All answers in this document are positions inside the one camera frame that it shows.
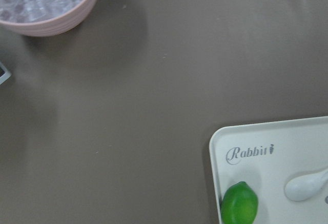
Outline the white ceramic spoon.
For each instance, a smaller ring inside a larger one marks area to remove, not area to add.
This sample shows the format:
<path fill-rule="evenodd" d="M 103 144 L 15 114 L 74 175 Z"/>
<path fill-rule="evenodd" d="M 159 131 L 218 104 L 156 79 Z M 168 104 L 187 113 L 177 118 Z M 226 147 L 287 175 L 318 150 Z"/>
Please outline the white ceramic spoon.
<path fill-rule="evenodd" d="M 285 196 L 291 201 L 305 201 L 317 195 L 327 184 L 327 168 L 294 177 L 285 187 Z"/>

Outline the pink bowl with ice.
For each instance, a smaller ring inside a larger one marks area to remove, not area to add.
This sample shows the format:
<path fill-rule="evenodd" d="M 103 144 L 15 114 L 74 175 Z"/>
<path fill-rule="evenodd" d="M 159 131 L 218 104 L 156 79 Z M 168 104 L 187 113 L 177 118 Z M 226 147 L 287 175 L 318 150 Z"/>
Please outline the pink bowl with ice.
<path fill-rule="evenodd" d="M 97 0 L 1 0 L 1 27 L 15 33 L 54 36 L 79 25 Z"/>

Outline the cream rectangular tray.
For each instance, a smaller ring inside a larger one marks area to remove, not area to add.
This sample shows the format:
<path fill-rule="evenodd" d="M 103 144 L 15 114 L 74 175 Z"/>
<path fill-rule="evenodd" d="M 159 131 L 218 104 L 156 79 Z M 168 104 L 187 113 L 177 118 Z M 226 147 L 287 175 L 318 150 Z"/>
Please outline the cream rectangular tray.
<path fill-rule="evenodd" d="M 327 168 L 327 117 L 223 127 L 209 151 L 217 203 L 244 181 L 259 199 L 256 223 L 327 223 L 327 187 L 300 202 L 284 194 L 292 178 Z"/>

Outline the green lime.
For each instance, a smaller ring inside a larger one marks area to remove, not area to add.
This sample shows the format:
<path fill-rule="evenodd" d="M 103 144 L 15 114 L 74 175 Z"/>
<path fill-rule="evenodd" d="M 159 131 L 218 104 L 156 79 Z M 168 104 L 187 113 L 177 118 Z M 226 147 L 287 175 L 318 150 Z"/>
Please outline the green lime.
<path fill-rule="evenodd" d="M 258 196 L 245 181 L 228 188 L 220 207 L 221 219 L 227 224 L 254 223 L 257 211 Z"/>

